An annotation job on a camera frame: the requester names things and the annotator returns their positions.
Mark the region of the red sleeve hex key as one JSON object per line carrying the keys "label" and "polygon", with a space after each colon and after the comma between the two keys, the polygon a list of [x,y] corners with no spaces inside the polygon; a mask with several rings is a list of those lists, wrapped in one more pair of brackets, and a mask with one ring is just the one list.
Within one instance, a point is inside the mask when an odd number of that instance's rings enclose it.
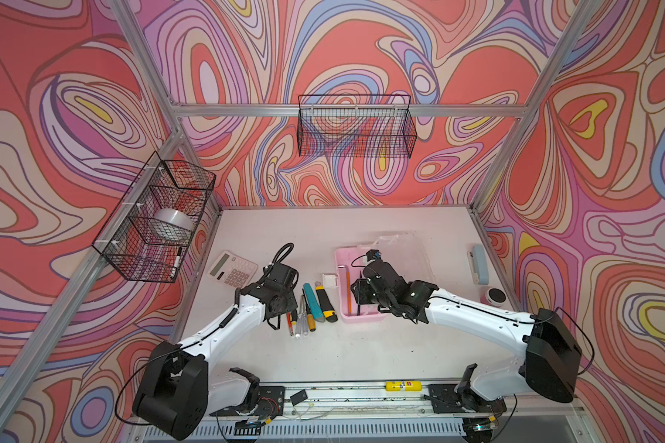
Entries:
{"label": "red sleeve hex key", "polygon": [[289,330],[289,335],[291,337],[295,337],[295,331],[294,331],[292,317],[290,315],[290,312],[286,313],[286,321],[287,321],[287,326],[288,326],[288,330]]}

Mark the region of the pink plastic tool box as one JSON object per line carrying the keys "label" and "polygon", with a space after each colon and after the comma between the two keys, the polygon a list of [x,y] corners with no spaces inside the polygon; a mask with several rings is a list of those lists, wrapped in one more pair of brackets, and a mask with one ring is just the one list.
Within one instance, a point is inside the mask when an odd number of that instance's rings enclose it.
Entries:
{"label": "pink plastic tool box", "polygon": [[350,324],[381,321],[422,282],[435,282],[423,243],[411,233],[386,234],[369,245],[338,248],[334,262],[339,314]]}

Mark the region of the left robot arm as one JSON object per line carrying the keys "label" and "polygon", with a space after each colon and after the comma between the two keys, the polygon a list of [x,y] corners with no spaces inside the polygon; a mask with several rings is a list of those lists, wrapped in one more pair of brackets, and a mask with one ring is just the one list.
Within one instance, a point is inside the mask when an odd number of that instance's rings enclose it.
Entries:
{"label": "left robot arm", "polygon": [[237,341],[262,323],[276,323],[297,308],[299,273],[283,263],[264,268],[262,278],[236,289],[234,304],[204,329],[180,343],[162,343],[151,353],[132,403],[132,413],[177,440],[189,437],[201,420],[224,409],[254,412],[260,379],[232,367],[214,369]]}

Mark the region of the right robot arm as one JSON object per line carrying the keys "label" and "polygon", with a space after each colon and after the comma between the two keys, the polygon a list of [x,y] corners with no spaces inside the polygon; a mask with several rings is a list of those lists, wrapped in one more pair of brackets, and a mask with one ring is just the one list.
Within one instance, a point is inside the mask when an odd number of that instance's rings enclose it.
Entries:
{"label": "right robot arm", "polygon": [[513,312],[454,295],[431,282],[406,281],[391,264],[375,258],[351,284],[354,299],[415,324],[434,324],[472,334],[510,352],[496,365],[467,366],[454,395],[467,411],[533,391],[553,402],[574,400],[583,351],[552,310]]}

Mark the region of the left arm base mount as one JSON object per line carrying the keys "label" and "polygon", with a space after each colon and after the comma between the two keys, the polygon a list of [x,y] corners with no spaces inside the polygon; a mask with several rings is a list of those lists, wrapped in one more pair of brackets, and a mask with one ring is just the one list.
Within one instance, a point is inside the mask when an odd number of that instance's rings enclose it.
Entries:
{"label": "left arm base mount", "polygon": [[275,419],[284,413],[286,388],[283,385],[258,387],[248,393],[244,402],[210,413],[210,417],[256,417],[258,420]]}

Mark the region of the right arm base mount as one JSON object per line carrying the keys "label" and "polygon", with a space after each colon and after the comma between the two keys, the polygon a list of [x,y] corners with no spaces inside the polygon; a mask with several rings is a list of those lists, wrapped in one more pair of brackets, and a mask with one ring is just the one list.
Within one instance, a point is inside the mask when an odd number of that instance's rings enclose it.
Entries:
{"label": "right arm base mount", "polygon": [[456,384],[430,384],[423,399],[432,404],[434,413],[471,413],[471,415],[502,415],[507,411],[503,399],[486,401],[470,389]]}

